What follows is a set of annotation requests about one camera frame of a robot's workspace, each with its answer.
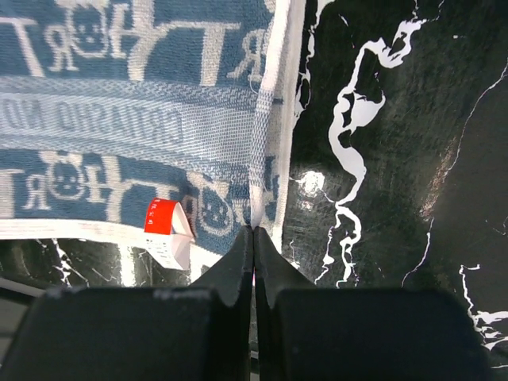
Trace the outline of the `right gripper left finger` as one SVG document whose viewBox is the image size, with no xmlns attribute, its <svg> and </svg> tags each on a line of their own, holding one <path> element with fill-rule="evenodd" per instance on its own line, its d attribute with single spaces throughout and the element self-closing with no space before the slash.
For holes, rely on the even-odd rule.
<svg viewBox="0 0 508 381">
<path fill-rule="evenodd" d="M 53 288 L 29 307 L 4 380 L 247 380 L 253 231 L 187 287 Z"/>
</svg>

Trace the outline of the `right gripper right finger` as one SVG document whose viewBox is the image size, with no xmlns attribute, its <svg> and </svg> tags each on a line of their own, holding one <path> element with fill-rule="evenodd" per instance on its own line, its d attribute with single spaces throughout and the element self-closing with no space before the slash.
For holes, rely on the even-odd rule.
<svg viewBox="0 0 508 381">
<path fill-rule="evenodd" d="M 262 380 L 490 380 L 466 310 L 441 291 L 320 288 L 253 232 Z"/>
</svg>

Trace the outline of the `grey blue patterned towel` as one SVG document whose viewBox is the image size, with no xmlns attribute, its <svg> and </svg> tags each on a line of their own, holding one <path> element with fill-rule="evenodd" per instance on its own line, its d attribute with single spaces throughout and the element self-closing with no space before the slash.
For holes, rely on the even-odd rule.
<svg viewBox="0 0 508 381">
<path fill-rule="evenodd" d="M 1 237 L 282 242 L 303 1 L 4 1 Z"/>
</svg>

